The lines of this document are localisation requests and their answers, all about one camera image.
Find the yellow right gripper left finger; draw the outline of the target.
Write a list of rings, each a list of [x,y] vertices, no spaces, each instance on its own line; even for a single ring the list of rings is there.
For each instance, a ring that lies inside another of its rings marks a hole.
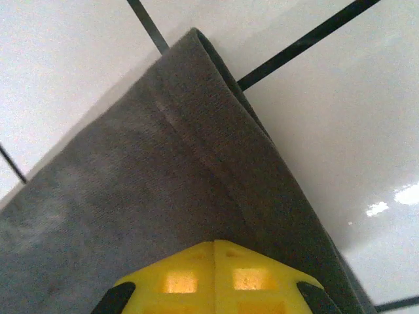
[[[214,243],[194,245],[120,278],[92,314],[214,314]]]

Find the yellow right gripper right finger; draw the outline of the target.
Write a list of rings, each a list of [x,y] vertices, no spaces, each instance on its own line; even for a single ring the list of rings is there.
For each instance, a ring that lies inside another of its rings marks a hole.
[[[216,314],[341,314],[314,277],[229,241],[214,241]]]

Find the grey cloth towel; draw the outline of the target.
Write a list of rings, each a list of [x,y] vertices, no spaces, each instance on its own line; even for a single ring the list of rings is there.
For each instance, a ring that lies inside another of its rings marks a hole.
[[[376,314],[208,39],[191,29],[0,210],[0,314],[89,314],[119,277],[227,239]]]

